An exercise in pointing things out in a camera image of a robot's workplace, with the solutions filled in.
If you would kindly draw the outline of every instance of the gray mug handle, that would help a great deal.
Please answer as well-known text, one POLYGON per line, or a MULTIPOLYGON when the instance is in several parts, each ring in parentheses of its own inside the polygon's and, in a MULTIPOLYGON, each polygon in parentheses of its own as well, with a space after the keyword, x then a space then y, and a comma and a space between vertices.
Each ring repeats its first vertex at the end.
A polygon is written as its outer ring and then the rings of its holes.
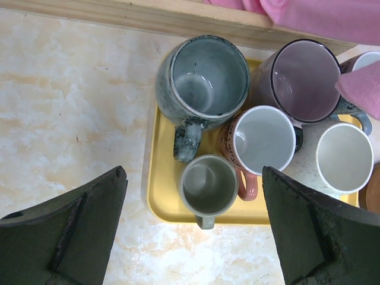
POLYGON ((359 122, 362 124, 363 132, 366 135, 370 135, 372 132, 372 123, 368 118, 368 115, 365 112, 359 112, 356 114, 351 114, 352 117, 359 120, 359 122))
POLYGON ((195 220, 197 221, 197 225, 202 230, 212 230, 215 225, 215 217, 200 217, 195 216, 195 220))
POLYGON ((179 162, 189 163, 194 159, 201 144, 202 127, 195 123, 177 126, 174 134, 173 155, 179 162))

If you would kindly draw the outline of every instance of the yellow tray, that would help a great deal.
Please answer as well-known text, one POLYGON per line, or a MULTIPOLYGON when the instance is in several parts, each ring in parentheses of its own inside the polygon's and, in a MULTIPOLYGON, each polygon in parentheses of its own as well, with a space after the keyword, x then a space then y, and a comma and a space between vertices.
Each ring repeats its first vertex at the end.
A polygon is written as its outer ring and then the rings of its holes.
MULTIPOLYGON (((248 64, 252 70, 260 62, 248 59, 248 64)), ((359 121, 349 115, 340 116, 340 119, 361 127, 359 121)), ((152 213, 166 223, 195 223, 194 214, 185 207, 177 190, 175 173, 182 163, 173 158, 174 130, 175 126, 161 114, 156 105, 148 178, 148 205, 152 213)), ((216 151, 218 131, 217 129, 203 133, 197 156, 219 155, 216 151)), ((244 202, 237 197, 232 207, 216 218, 216 223, 269 225, 261 177, 258 178, 258 185, 259 193, 255 201, 244 202)), ((342 196, 341 200, 351 205, 358 205, 357 193, 342 196)))

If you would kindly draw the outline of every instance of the pink cloth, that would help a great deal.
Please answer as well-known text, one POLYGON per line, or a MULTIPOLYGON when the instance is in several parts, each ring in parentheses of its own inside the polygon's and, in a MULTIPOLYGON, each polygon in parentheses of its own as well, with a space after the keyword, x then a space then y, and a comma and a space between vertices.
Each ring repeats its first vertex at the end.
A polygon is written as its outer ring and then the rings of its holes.
POLYGON ((268 14, 280 26, 331 39, 380 45, 379 0, 204 0, 268 14))
POLYGON ((340 94, 376 120, 380 120, 380 61, 339 77, 340 94))
POLYGON ((203 0, 203 3, 267 15, 259 0, 203 0))

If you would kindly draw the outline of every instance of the speckled blue mug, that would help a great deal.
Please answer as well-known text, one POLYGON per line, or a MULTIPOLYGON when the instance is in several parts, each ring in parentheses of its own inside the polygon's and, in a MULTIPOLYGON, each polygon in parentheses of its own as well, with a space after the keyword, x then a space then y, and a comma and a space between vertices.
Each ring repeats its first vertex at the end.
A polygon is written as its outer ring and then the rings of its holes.
POLYGON ((202 131, 217 128, 242 107, 249 82, 244 56, 221 37, 189 39, 165 57, 156 78, 156 99, 176 126, 176 160, 194 159, 202 131))

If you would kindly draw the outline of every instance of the small gray mug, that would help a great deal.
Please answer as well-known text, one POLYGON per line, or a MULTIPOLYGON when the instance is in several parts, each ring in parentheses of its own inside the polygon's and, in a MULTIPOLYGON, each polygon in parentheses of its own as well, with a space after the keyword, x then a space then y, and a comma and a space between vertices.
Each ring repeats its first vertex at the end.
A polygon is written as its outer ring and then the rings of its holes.
POLYGON ((235 168, 224 158, 207 154, 190 162, 179 177, 179 193, 202 230, 215 225, 238 195, 235 168))
POLYGON ((194 159, 202 131, 230 119, 249 90, 249 67, 232 43, 217 36, 199 36, 175 47, 156 78, 157 105, 176 125, 174 158, 194 159))

